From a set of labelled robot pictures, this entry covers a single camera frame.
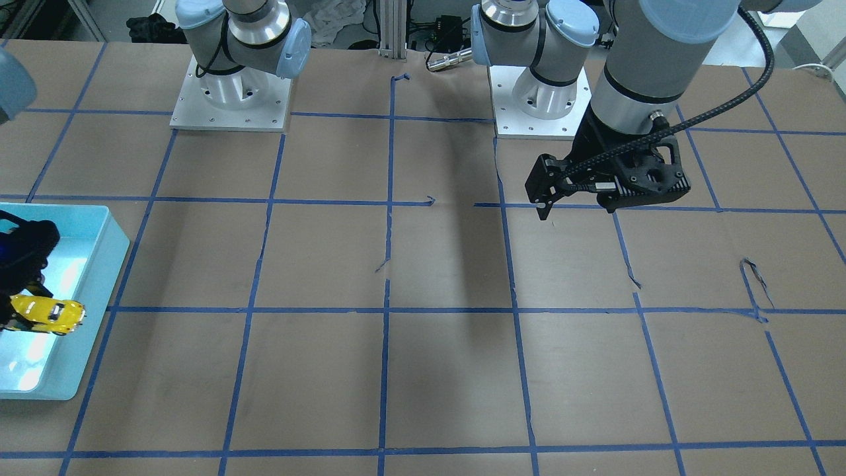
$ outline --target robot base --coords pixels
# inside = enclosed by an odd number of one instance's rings
[[[587,105],[591,102],[591,88],[585,70],[582,69],[579,73],[579,95],[570,113],[561,119],[538,119],[520,110],[512,94],[514,85],[524,69],[523,66],[489,68],[493,112],[497,119],[497,137],[572,141]]]
[[[248,108],[222,109],[204,97],[201,80],[194,75],[196,60],[192,57],[188,72],[173,107],[170,126],[184,130],[244,130],[285,132],[291,98],[291,80],[267,76],[267,91],[262,101]]]

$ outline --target white cable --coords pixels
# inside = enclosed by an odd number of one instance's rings
[[[829,68],[828,66],[826,66],[825,64],[821,64],[821,63],[800,64],[799,66],[795,67],[794,70],[804,69],[804,68],[812,68],[814,70],[815,75],[820,76],[820,77],[826,76],[829,81],[831,81],[832,83],[834,82],[834,71],[831,68]],[[826,73],[824,75],[819,74],[821,69],[826,71]]]

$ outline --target white cloth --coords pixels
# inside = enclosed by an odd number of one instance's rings
[[[325,47],[346,25],[365,20],[365,0],[321,0],[303,17],[311,25],[311,45]]]

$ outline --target metal base plate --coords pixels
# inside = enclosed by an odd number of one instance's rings
[[[577,80],[579,95],[570,113],[561,119],[538,119],[524,113],[517,106],[511,91],[523,73],[522,66],[492,66],[489,68],[493,113],[497,118],[497,137],[514,139],[553,139],[572,141],[582,116],[591,101],[591,87],[583,68]]]
[[[220,109],[208,101],[194,75],[197,62],[194,57],[173,107],[170,126],[186,130],[251,130],[255,132],[284,132],[288,119],[291,97],[291,80],[280,80],[267,75],[270,90],[266,100],[247,109]]]

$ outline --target toy car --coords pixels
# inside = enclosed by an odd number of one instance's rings
[[[52,332],[67,335],[85,318],[85,306],[69,299],[59,301],[50,297],[16,294],[11,296],[12,307],[21,318],[29,321],[24,325],[19,318],[6,324],[8,330],[29,330],[30,332]]]

